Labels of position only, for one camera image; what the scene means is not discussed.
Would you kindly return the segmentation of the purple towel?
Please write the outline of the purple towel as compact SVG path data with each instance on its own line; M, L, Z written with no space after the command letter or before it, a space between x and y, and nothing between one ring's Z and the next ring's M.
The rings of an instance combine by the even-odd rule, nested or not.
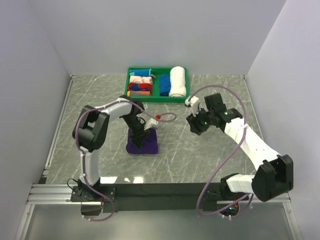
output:
M133 155L155 155L159 152L157 132L153 128L148 129L148 134L143 141L143 145L141 149L138 149L130 140L131 130L128 129L128 137L126 144L126 151L128 154Z

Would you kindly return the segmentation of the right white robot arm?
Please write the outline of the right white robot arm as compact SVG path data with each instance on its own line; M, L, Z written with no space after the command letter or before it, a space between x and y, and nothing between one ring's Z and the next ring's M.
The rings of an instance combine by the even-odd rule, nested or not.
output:
M262 202L267 202L294 187L294 163L289 155L280 155L269 147L247 123L235 108L228 109L219 93L204 98L206 108L201 108L198 97L185 100L191 108L186 118L190 131L197 135L210 126L219 128L233 139L251 160L256 173L243 175L233 173L220 180L220 195L230 200L237 193L254 194Z

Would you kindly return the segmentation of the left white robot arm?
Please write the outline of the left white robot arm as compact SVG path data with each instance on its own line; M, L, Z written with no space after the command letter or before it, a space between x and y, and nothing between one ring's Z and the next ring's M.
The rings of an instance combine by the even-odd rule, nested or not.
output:
M81 174L78 188L89 201L106 198L100 190L99 151L106 140L109 123L123 119L130 130L129 140L139 150L143 147L149 131L138 115L144 112L143 103L122 95L108 104L83 107L72 136L80 153Z

